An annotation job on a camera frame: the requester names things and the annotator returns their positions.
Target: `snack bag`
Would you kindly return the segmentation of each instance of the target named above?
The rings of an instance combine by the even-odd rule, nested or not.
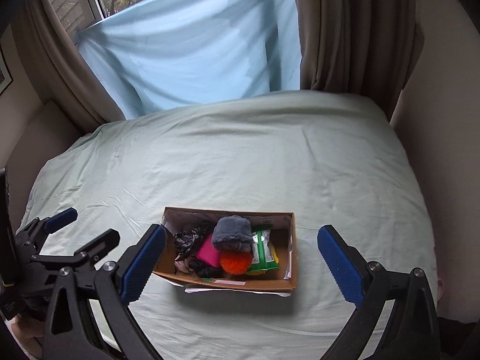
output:
[[[269,269],[278,268],[278,257],[275,249],[270,244],[270,231],[272,226],[261,225],[252,229],[253,243],[251,245],[251,252],[253,259],[251,261],[248,275],[260,275]]]

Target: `white wall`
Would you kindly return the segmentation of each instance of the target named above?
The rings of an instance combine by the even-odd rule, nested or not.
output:
[[[42,102],[20,62],[10,27],[3,34],[0,44],[13,78],[0,95],[0,167],[3,167],[26,126],[39,112]]]
[[[480,318],[480,35],[457,0],[417,0],[425,44],[392,119],[445,281],[441,316]]]

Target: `bed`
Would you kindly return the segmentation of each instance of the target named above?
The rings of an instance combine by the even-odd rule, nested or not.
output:
[[[277,92],[106,124],[42,168],[22,225],[75,207],[78,220],[51,235],[42,254],[72,254],[114,228],[121,241],[107,258],[115,260],[160,221],[165,206],[294,212],[299,254],[290,297],[185,293],[152,275],[130,310],[165,359],[320,358],[354,310],[316,247],[324,224],[367,261],[401,272],[422,267],[436,299],[422,194],[398,138],[368,98]],[[381,336],[384,311],[365,354]]]

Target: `framed picture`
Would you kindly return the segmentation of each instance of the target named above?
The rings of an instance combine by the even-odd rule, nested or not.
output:
[[[0,95],[3,91],[11,84],[13,80],[11,79],[10,72],[5,63],[5,58],[3,57],[3,51],[0,47]]]

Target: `blue gripper pad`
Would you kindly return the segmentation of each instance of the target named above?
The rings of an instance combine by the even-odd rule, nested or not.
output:
[[[121,268],[126,261],[131,261],[126,269],[119,269],[117,272],[124,272],[120,276],[120,299],[124,305],[140,298],[148,278],[165,248],[166,241],[165,228],[160,225],[152,225],[138,244],[130,246],[118,261]]]
[[[365,297],[362,276],[350,261],[346,250],[343,249],[348,248],[348,246],[338,235],[344,244],[342,247],[329,231],[329,227],[333,229],[332,226],[327,225],[318,230],[318,250],[327,263],[345,300],[354,303],[359,308]]]
[[[69,225],[72,222],[77,220],[78,213],[73,207],[67,208],[66,210],[59,212],[58,214],[48,218],[45,222],[45,227],[43,231],[47,234],[53,234],[56,231],[60,230],[62,227]]]

